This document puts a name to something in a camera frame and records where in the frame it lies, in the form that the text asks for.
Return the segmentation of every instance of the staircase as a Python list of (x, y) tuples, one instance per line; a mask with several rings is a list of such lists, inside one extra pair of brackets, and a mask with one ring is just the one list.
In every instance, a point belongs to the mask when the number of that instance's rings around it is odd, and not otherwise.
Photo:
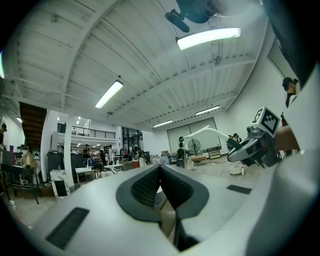
[(41, 136), (44, 127), (47, 110), (45, 108), (20, 102), (20, 116), (25, 137), (24, 144), (29, 150), (40, 151)]

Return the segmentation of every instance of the lit ceiling lamp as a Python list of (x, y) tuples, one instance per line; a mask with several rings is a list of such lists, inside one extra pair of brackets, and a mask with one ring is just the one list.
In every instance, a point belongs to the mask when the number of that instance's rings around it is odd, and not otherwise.
[(210, 111), (212, 111), (212, 110), (217, 110), (218, 108), (220, 108), (220, 105), (214, 106), (214, 107), (211, 107), (211, 108), (208, 108), (208, 109), (205, 109), (205, 110), (202, 110), (202, 111), (200, 111), (200, 112), (195, 113), (195, 115), (196, 115), (196, 116), (199, 116), (199, 115), (201, 115), (201, 114), (210, 112)]
[(2, 51), (0, 51), (0, 77), (2, 79), (5, 79), (5, 72), (4, 72), (4, 68), (2, 66)]
[(102, 96), (102, 98), (95, 105), (97, 109), (101, 109), (107, 102), (112, 98), (113, 95), (119, 91), (124, 84), (119, 80), (115, 80), (113, 85), (106, 91), (106, 93)]
[(170, 121), (165, 121), (165, 122), (162, 122), (162, 123), (159, 123), (159, 124), (155, 124), (153, 127), (156, 128), (156, 127), (159, 127), (159, 126), (164, 126), (164, 125), (167, 125), (167, 124), (171, 124), (173, 121), (170, 120)]
[(221, 28), (212, 29), (200, 33), (188, 34), (184, 37), (177, 39), (177, 44), (180, 50), (187, 49), (192, 46), (196, 46), (202, 43), (226, 39), (226, 38), (238, 38), (241, 36), (241, 28), (231, 27), (231, 28)]

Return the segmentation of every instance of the white column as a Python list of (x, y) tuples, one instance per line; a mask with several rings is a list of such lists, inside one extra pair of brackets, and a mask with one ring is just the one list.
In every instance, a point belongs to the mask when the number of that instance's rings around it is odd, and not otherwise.
[(41, 174), (44, 182), (48, 179), (48, 158), (47, 153), (51, 149), (51, 138), (53, 132), (58, 130), (58, 112), (54, 110), (47, 110), (42, 135), (40, 148)]
[(73, 114), (69, 114), (66, 121), (66, 128), (64, 134), (64, 169), (66, 172), (67, 183), (69, 187), (73, 187), (74, 179), (72, 177), (72, 169), (71, 169), (71, 132), (73, 125), (75, 124), (75, 116)]

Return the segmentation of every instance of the balcony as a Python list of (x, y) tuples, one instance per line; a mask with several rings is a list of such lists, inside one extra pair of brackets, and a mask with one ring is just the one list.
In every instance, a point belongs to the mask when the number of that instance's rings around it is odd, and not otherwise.
[[(58, 123), (57, 131), (60, 134), (66, 133), (66, 125), (62, 123)], [(104, 130), (95, 130), (88, 129), (84, 127), (73, 126), (71, 131), (71, 137), (73, 138), (82, 138), (82, 140), (101, 140), (101, 141), (115, 141), (116, 133), (111, 131)]]

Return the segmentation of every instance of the white bucket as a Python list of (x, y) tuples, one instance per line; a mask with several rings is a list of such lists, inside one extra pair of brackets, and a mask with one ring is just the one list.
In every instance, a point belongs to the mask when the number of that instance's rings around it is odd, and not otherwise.
[(237, 162), (229, 162), (228, 160), (225, 161), (229, 164), (229, 173), (232, 175), (240, 174), (242, 169), (242, 163), (240, 161)]

